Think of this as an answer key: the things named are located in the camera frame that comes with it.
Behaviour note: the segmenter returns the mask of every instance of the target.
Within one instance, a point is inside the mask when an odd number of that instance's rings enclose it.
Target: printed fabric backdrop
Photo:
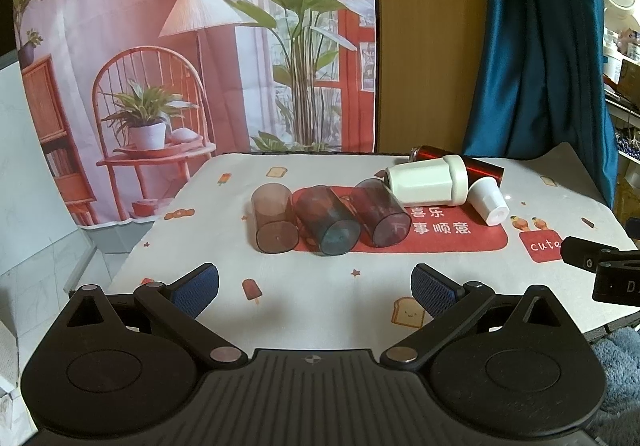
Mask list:
[[[14,0],[36,132],[76,222],[154,216],[214,155],[369,152],[374,0]]]

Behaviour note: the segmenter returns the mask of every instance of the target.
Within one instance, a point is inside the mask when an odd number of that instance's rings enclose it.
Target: blue fuzzy fabric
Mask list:
[[[593,345],[607,375],[607,395],[590,433],[609,446],[640,445],[640,334],[619,329]]]

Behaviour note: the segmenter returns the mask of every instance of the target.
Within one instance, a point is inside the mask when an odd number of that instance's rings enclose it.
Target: red rectangle print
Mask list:
[[[352,188],[331,186],[334,193],[351,210],[349,195]],[[294,202],[304,190],[293,193]],[[397,245],[374,247],[363,230],[360,241],[351,252],[414,254],[427,252],[499,251],[507,245],[507,233],[501,225],[487,226],[469,204],[457,207],[408,207],[412,228]],[[300,242],[296,251],[317,252],[315,242],[304,227],[300,228]]]
[[[523,231],[520,239],[531,259],[537,263],[560,260],[562,238],[553,229]]]

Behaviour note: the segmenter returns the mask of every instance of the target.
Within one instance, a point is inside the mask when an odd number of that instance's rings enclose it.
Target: orange bird illustration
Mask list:
[[[520,217],[511,217],[511,224],[520,231],[531,231],[527,220]]]
[[[533,217],[531,220],[533,220],[533,225],[535,225],[538,229],[548,229],[544,220],[537,219],[536,217]]]

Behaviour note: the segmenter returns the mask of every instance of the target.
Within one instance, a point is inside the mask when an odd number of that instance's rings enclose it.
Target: floor lamp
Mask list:
[[[202,86],[204,87],[204,115],[207,124],[213,130],[213,119],[209,111],[207,88],[205,85],[204,70],[202,67],[202,44],[200,33],[204,29],[220,27],[222,25],[235,25],[243,23],[238,13],[225,3],[224,0],[176,0],[174,8],[164,22],[160,31],[160,37],[173,36],[182,32],[196,33],[196,48],[198,50],[198,71]]]

